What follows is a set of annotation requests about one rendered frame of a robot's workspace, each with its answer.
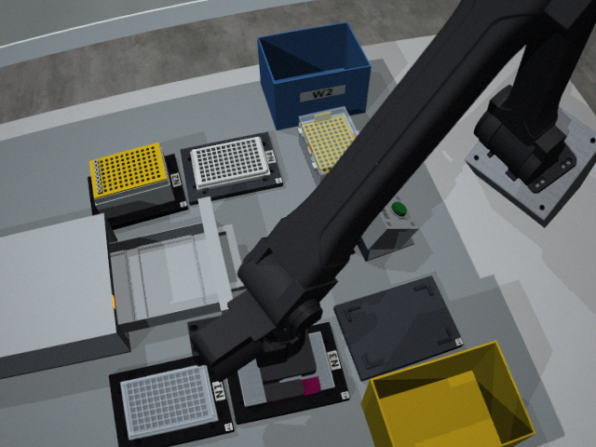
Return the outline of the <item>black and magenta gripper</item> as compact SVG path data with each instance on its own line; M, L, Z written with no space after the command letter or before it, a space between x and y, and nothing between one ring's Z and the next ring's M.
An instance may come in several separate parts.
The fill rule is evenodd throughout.
M308 329L288 342L276 343L265 338L264 340L273 345L287 346L287 362L260 368L265 398L268 403L292 400L320 392L321 386L318 376L304 380L296 379L283 383L279 382L286 378L299 375L303 377L316 372L317 365Z

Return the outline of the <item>yellow open-top bin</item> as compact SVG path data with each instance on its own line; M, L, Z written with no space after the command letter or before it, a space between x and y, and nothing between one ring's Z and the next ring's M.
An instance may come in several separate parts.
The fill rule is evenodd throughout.
M361 406L375 447L514 447L536 434L496 340L374 377Z

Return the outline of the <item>grey bench mat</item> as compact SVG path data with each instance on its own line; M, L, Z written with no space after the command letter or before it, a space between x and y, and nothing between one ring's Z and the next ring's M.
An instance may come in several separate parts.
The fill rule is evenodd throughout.
M359 132L396 87L383 59L372 66ZM117 241L202 223L190 206L180 149L268 132L283 186L212 202L217 227L233 225L241 263L262 237L317 188L298 127L276 130L261 81L220 88L43 129L0 141L0 237L92 216L89 161L160 143L175 154L188 210L113 230ZM479 278L425 163L397 192L418 226L414 245L365 262L358 245L320 301L350 399L237 425L234 432L170 447L375 447L360 381L333 307L432 276L462 347L396 371L497 341L535 429L514 447L565 436L494 275ZM109 374L192 356L186 322L129 332L131 352L0 379L0 447L118 447Z

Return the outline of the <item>dark blue open-top bin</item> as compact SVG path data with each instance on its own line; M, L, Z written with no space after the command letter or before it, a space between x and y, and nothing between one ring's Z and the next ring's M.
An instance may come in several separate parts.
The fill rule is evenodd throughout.
M257 41L261 86L276 130L298 127L299 115L342 106L349 115L366 113L372 66L348 22Z

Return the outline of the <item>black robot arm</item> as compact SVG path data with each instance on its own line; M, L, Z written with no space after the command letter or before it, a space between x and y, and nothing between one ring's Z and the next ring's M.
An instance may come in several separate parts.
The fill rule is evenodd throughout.
M264 338L288 342L321 319L366 229L525 46L474 135L534 194L574 168L555 124L595 23L596 0L461 0L318 187L244 258L247 290L221 316L187 322L196 365L221 383L254 359L287 362L287 346Z

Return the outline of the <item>white multiwell plate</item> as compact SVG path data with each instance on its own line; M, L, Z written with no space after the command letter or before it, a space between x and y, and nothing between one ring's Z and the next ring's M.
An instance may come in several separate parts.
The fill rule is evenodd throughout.
M271 177L259 137L199 148L190 153L198 192L202 188L210 190L262 179L265 175Z

